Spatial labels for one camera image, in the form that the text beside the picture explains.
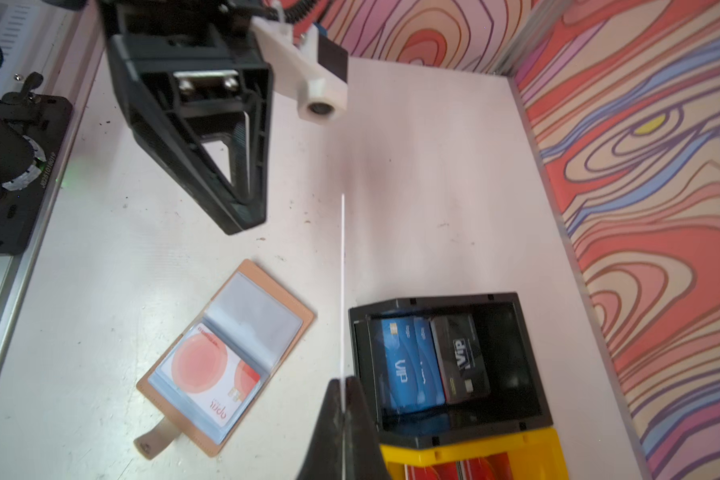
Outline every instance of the colorful patterned wall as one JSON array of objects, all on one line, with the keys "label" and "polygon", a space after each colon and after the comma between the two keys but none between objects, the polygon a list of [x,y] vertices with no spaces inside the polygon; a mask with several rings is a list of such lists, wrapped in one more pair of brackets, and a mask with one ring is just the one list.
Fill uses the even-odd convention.
[{"label": "colorful patterned wall", "polygon": [[516,82],[654,478],[720,478],[720,1],[578,0]]},{"label": "colorful patterned wall", "polygon": [[[296,0],[284,0],[289,6]],[[487,73],[539,0],[329,0],[321,24],[355,57]]]}]

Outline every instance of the blue card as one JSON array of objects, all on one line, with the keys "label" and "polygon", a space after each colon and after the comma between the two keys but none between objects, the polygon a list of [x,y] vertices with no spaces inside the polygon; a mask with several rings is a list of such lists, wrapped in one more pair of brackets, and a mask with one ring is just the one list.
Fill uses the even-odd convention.
[{"label": "blue card", "polygon": [[414,412],[418,404],[421,365],[413,319],[386,319],[381,324],[391,406],[400,413]]},{"label": "blue card", "polygon": [[424,390],[426,408],[443,405],[445,393],[443,382],[440,378],[438,358],[434,352],[434,340],[429,321],[417,316],[414,318],[416,332],[416,344],[418,345],[418,357],[422,365],[422,389]]}]

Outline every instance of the black card box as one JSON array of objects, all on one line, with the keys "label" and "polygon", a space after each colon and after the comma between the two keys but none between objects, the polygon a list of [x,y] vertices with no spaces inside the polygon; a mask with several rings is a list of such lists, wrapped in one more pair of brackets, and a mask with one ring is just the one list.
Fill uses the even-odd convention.
[{"label": "black card box", "polygon": [[[384,414],[371,323],[400,316],[443,315],[472,317],[490,394],[423,412]],[[432,448],[552,426],[517,293],[398,298],[357,306],[349,311],[349,333],[355,375],[385,445]]]}]

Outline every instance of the yellow box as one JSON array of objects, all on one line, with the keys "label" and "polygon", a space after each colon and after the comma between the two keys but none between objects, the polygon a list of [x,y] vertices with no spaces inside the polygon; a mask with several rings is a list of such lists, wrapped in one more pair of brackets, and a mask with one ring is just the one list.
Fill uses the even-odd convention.
[{"label": "yellow box", "polygon": [[567,480],[563,449],[554,428],[481,438],[426,450],[382,445],[392,480],[404,480],[404,466],[428,467],[506,452],[514,480]]}]

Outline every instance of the card holder strap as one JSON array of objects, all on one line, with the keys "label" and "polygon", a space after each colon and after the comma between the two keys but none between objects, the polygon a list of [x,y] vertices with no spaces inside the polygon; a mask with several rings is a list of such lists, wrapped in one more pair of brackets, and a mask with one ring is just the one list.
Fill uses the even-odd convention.
[{"label": "card holder strap", "polygon": [[181,430],[166,417],[147,433],[134,440],[136,450],[147,460],[156,457],[160,452],[170,445],[181,435]]}]

